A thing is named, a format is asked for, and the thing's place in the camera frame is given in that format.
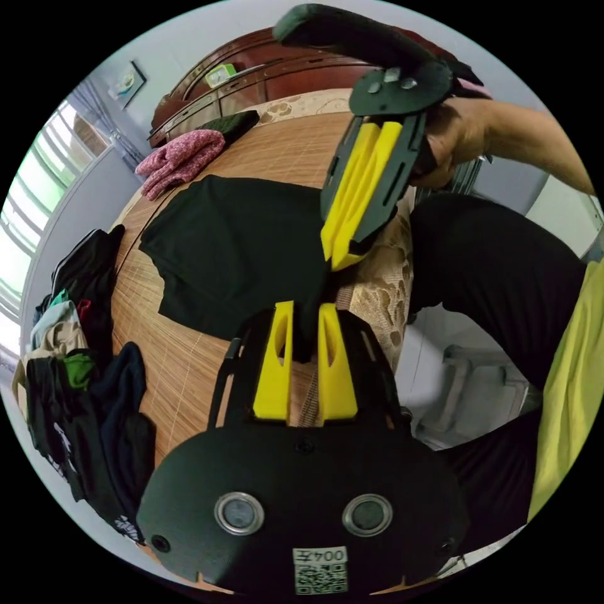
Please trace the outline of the person's right hand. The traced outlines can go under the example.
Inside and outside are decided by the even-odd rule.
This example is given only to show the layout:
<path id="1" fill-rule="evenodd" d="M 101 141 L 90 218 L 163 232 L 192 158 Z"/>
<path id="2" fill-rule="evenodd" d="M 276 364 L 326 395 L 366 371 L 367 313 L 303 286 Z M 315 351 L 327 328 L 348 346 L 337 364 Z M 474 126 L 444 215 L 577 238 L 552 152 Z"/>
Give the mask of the person's right hand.
<path id="1" fill-rule="evenodd" d="M 425 138 L 435 168 L 415 168 L 410 184 L 442 189 L 457 167 L 483 155 L 488 148 L 488 117 L 495 102 L 488 99 L 451 98 L 435 109 L 427 123 Z"/>

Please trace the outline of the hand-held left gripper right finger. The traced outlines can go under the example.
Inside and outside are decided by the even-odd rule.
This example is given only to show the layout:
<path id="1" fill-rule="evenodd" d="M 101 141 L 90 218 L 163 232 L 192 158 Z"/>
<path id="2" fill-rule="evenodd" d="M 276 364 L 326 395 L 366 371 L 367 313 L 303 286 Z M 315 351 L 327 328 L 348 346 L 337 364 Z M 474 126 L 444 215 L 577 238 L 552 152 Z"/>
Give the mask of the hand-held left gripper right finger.
<path id="1" fill-rule="evenodd" d="M 358 411 L 354 384 L 338 318 L 332 303 L 318 313 L 318 409 L 321 421 L 353 420 Z"/>

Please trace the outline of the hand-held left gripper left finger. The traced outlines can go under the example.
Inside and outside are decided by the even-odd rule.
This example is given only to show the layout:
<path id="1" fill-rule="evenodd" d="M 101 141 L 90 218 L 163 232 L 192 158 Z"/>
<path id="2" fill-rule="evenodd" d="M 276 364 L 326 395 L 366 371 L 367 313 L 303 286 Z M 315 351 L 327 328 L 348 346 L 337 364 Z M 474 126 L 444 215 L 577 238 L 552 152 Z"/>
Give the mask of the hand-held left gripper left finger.
<path id="1" fill-rule="evenodd" d="M 293 316 L 293 301 L 275 305 L 253 404 L 253 413 L 260 421 L 289 418 Z"/>

